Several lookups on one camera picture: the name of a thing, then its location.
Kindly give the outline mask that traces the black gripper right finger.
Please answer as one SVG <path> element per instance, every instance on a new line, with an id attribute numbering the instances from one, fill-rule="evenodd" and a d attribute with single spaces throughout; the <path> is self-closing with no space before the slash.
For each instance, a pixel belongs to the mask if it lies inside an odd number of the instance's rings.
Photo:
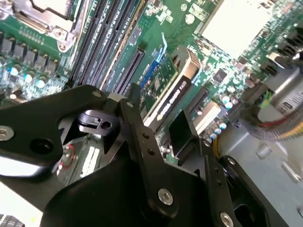
<path id="1" fill-rule="evenodd" d="M 285 227 L 287 223 L 230 156 L 216 158 L 186 112 L 169 127 L 178 165 L 170 167 L 179 200 L 173 227 Z"/>

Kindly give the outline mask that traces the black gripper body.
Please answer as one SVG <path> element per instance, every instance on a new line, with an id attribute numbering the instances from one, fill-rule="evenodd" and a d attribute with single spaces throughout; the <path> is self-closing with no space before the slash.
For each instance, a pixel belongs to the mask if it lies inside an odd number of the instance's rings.
<path id="1" fill-rule="evenodd" d="M 145 217 L 143 184 L 135 163 L 127 158 L 61 189 L 47 204 L 43 227 L 211 227 L 206 188 L 189 171 L 167 164 L 179 210 L 175 218 Z"/>

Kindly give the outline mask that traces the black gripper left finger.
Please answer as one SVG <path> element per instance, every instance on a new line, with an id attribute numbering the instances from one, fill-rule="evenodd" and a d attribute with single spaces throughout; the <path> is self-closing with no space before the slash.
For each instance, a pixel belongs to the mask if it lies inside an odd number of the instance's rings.
<path id="1" fill-rule="evenodd" d="M 152 131 L 138 107 L 84 85 L 23 104 L 2 108 L 0 174 L 39 178 L 55 171 L 63 146 L 86 133 L 107 139 L 106 153 L 129 154 L 135 178 L 126 197 L 152 214 L 177 214 L 178 200 Z"/>

